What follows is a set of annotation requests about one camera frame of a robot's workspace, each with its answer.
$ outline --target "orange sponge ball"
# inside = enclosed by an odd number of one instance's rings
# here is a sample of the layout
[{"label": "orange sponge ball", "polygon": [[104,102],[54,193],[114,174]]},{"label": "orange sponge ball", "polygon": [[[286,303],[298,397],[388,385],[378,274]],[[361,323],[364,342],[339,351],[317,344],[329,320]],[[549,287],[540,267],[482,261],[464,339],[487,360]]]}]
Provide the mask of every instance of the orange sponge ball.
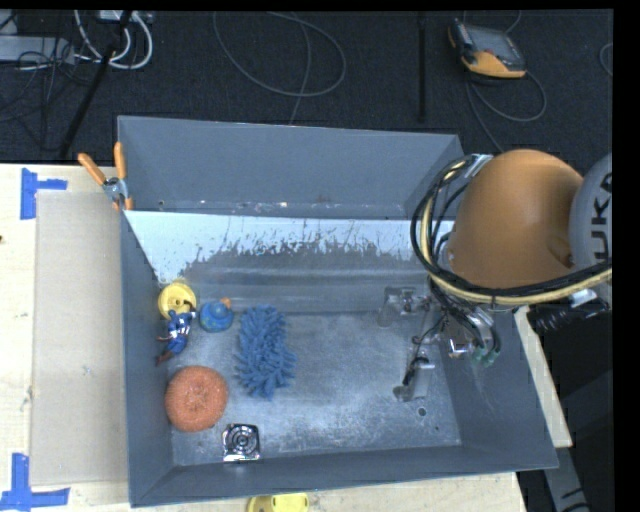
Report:
[{"label": "orange sponge ball", "polygon": [[229,390],[218,372],[206,366],[187,366],[169,382],[164,405],[169,421],[183,432],[198,432],[222,417]]}]

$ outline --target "blue fuzzy toy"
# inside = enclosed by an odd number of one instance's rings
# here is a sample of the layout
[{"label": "blue fuzzy toy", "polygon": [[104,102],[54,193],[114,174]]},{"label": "blue fuzzy toy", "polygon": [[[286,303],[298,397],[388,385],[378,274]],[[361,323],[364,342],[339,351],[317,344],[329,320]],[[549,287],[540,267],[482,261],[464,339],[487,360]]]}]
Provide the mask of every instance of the blue fuzzy toy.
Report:
[{"label": "blue fuzzy toy", "polygon": [[273,306],[256,306],[242,315],[240,325],[240,381],[252,396],[271,400],[276,388],[288,386],[295,377],[297,357],[284,344],[284,315]]}]

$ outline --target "yellow object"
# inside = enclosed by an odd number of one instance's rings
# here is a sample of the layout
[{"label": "yellow object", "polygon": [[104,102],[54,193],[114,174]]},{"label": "yellow object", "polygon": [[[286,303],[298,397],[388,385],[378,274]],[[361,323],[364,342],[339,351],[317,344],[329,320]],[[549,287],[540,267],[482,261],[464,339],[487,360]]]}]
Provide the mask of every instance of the yellow object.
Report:
[{"label": "yellow object", "polygon": [[507,68],[495,55],[488,52],[473,52],[476,62],[468,62],[464,57],[462,62],[474,73],[495,78],[522,78],[524,70],[513,71]]},{"label": "yellow object", "polygon": [[189,312],[190,307],[185,304],[185,301],[191,302],[194,308],[197,306],[196,295],[193,290],[180,281],[174,281],[166,286],[158,296],[160,314],[169,320],[171,319],[169,316],[169,310],[171,309],[178,314]]},{"label": "yellow object", "polygon": [[307,512],[309,498],[306,493],[257,496],[249,500],[247,512]]}]

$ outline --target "yellow cable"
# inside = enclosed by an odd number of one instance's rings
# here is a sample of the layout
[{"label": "yellow cable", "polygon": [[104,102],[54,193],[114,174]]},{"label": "yellow cable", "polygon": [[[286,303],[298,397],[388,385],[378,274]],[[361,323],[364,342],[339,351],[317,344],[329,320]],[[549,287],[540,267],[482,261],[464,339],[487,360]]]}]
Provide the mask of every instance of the yellow cable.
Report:
[{"label": "yellow cable", "polygon": [[[428,212],[431,210],[431,202],[433,198],[429,199],[427,205],[424,209],[424,214],[422,215],[422,221],[420,222],[420,252],[427,260],[427,262],[433,265],[431,260],[431,254],[429,254],[427,244],[427,226],[431,222],[431,219],[428,218]],[[524,295],[522,297],[505,297],[505,296],[493,296],[493,295],[485,295],[482,293],[470,292],[467,290],[463,290],[458,288],[448,281],[445,281],[441,277],[434,275],[432,272],[429,272],[431,278],[436,282],[440,288],[449,292],[452,295],[457,297],[470,300],[472,302],[479,302],[485,304],[503,304],[509,306],[523,306],[526,304],[538,304],[541,302],[549,302],[557,299],[561,299],[564,297],[568,297],[573,293],[579,292],[580,290],[584,290],[585,288],[591,288],[597,284],[600,284],[608,279],[611,279],[612,269],[607,269],[599,274],[596,274],[592,277],[589,277],[579,283],[575,283],[573,285],[566,286],[564,288],[560,288],[558,290],[550,291],[550,292],[542,292],[534,295]]]}]

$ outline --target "gray metal bin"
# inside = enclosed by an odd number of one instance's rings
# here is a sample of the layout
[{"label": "gray metal bin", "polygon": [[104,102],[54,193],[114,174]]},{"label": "gray metal bin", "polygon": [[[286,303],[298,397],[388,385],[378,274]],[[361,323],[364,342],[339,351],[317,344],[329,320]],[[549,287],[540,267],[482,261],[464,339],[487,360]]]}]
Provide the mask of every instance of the gray metal bin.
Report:
[{"label": "gray metal bin", "polygon": [[[409,219],[463,156],[456,136],[124,116],[118,139],[135,201],[120,223],[132,506],[557,466],[511,314],[496,318],[495,364],[434,345],[428,396],[393,394],[425,317],[377,319],[390,287],[429,293]],[[199,304],[230,297],[236,319],[218,333],[195,325],[156,367],[157,298],[175,278]],[[272,400],[235,374],[239,317],[256,304],[285,315],[298,357]],[[214,427],[184,433],[164,393],[191,364],[222,374],[229,401]],[[258,428],[258,460],[224,460],[231,424]]]}]

